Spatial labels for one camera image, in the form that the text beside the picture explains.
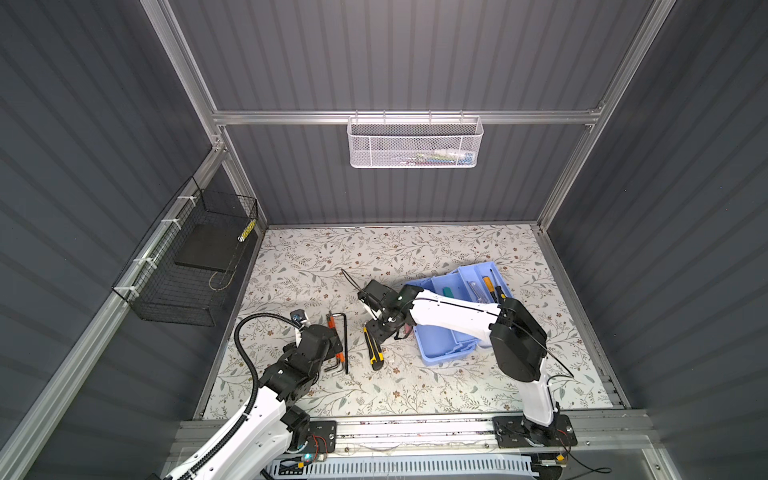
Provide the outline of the orange handle screwdriver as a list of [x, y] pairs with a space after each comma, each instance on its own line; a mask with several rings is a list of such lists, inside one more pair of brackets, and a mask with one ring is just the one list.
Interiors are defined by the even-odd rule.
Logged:
[[484, 285], [486, 286], [486, 288], [487, 288], [487, 290], [488, 290], [488, 292], [489, 292], [489, 295], [490, 295], [491, 299], [492, 299], [494, 302], [497, 302], [497, 301], [498, 301], [498, 298], [497, 298], [497, 296], [496, 296], [495, 286], [494, 286], [494, 284], [492, 283], [491, 279], [490, 279], [488, 276], [483, 276], [483, 277], [482, 277], [482, 280], [483, 280], [483, 282], [484, 282]]

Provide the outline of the yellow black utility knife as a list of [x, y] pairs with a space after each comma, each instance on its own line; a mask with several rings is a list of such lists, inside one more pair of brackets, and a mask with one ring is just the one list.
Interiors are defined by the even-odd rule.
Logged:
[[369, 332], [367, 327], [364, 328], [364, 338], [366, 341], [371, 368], [374, 371], [379, 371], [382, 369], [384, 365], [384, 358], [383, 358], [381, 346], [379, 345], [378, 341], [374, 338], [374, 336]]

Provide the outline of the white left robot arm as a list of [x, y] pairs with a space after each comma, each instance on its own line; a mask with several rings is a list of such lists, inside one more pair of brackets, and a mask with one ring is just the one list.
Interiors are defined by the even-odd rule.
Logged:
[[168, 479], [253, 479], [278, 456], [308, 442], [310, 416], [296, 402], [319, 379], [323, 363], [343, 350], [337, 331], [300, 330], [300, 340], [254, 382], [256, 390]]

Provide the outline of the orange hacksaw blade bar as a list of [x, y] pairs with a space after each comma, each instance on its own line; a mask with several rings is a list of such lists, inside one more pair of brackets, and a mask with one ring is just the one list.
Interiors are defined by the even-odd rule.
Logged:
[[337, 359], [337, 364], [344, 365], [345, 364], [344, 348], [338, 333], [335, 316], [332, 313], [329, 313], [326, 316], [326, 322], [327, 322], [327, 327], [332, 333], [331, 344], [332, 344], [333, 352], [335, 354], [335, 358]]

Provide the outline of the white blue tool box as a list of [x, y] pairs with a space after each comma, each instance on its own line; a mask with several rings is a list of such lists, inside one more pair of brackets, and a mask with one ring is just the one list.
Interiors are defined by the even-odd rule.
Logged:
[[[421, 287], [425, 298], [413, 304], [415, 335], [423, 362], [436, 366], [467, 357], [477, 347], [489, 348], [490, 328], [498, 314], [494, 302], [482, 280], [490, 278], [493, 269], [506, 297], [511, 291], [501, 277], [494, 262], [461, 266], [450, 273], [424, 279], [411, 280], [407, 284]], [[476, 282], [487, 302], [479, 303], [470, 289], [469, 282]], [[443, 295], [448, 287], [453, 298]]]

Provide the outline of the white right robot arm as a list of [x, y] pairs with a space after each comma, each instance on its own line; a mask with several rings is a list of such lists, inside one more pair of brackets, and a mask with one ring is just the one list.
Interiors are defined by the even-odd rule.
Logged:
[[506, 297], [499, 303], [476, 303], [414, 285], [396, 291], [375, 280], [357, 298], [371, 315], [364, 335], [372, 364], [383, 359], [381, 344], [406, 324], [454, 330], [490, 345], [501, 372], [518, 384], [528, 424], [555, 424], [559, 409], [545, 367], [547, 334], [520, 301]]

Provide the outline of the clear handle screwdriver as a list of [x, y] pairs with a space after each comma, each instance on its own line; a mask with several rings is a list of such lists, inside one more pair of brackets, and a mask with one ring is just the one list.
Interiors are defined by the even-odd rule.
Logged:
[[485, 295], [482, 293], [482, 290], [480, 289], [479, 285], [476, 282], [470, 281], [469, 282], [469, 286], [470, 286], [470, 289], [472, 290], [473, 294], [476, 296], [477, 301], [479, 303], [486, 303], [487, 302], [487, 299], [486, 299]]

